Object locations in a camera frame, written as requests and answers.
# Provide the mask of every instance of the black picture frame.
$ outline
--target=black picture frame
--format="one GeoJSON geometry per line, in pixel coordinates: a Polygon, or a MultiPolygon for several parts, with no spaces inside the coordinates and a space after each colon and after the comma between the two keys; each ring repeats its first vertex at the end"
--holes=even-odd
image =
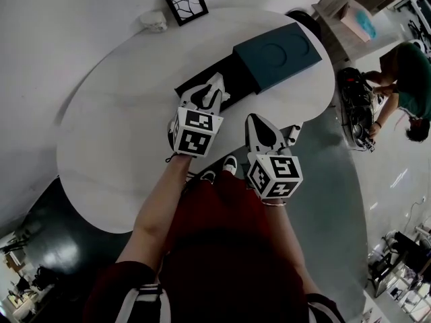
{"type": "Polygon", "coordinates": [[[202,7],[202,11],[197,12],[197,13],[194,13],[194,11],[192,10],[193,6],[190,6],[190,0],[187,0],[188,10],[187,11],[181,10],[181,11],[186,13],[186,14],[189,13],[190,17],[185,17],[185,15],[181,16],[178,14],[179,3],[181,1],[184,1],[184,0],[178,0],[176,3],[173,0],[166,0],[166,2],[167,2],[172,14],[175,17],[175,20],[179,26],[183,26],[184,24],[187,24],[187,23],[191,22],[192,20],[195,20],[195,19],[201,17],[202,15],[205,15],[208,13],[208,8],[207,8],[204,0],[198,0],[200,6],[202,7]]]}

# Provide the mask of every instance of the tree branch artwork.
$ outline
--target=tree branch artwork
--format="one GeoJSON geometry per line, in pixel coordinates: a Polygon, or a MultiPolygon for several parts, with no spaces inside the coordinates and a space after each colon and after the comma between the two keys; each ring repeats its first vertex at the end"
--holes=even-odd
{"type": "Polygon", "coordinates": [[[171,0],[181,20],[203,11],[199,0],[171,0]]]}

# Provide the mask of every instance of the bracelet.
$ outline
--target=bracelet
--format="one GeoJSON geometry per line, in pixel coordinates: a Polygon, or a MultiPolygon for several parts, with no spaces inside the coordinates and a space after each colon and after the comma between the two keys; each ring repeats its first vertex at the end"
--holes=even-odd
{"type": "Polygon", "coordinates": [[[265,206],[270,206],[270,207],[284,207],[286,204],[285,203],[268,203],[268,202],[263,202],[261,201],[265,206]]]}

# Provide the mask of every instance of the person in green shirt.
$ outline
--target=person in green shirt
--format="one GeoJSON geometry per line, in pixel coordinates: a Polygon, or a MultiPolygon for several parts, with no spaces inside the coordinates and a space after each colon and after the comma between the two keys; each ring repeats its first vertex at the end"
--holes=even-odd
{"type": "Polygon", "coordinates": [[[380,68],[381,72],[364,74],[366,80],[380,85],[374,88],[375,94],[389,97],[370,127],[370,137],[374,139],[388,117],[400,108],[410,115],[407,137],[421,143],[428,137],[431,119],[431,65],[428,58],[418,46],[404,42],[380,58],[380,68]]]}

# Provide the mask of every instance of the white oval table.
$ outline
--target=white oval table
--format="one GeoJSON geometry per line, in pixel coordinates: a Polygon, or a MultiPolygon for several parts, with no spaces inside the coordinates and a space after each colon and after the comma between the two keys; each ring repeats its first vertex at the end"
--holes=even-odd
{"type": "MultiPolygon", "coordinates": [[[[137,34],[112,51],[82,83],[61,123],[57,165],[79,214],[104,231],[131,231],[172,154],[166,126],[179,103],[174,88],[231,54],[234,45],[292,22],[269,11],[214,9],[181,28],[137,34]]],[[[243,146],[251,112],[281,129],[328,106],[335,87],[331,61],[314,34],[300,26],[322,61],[223,111],[209,155],[194,159],[191,171],[243,146]]]]}

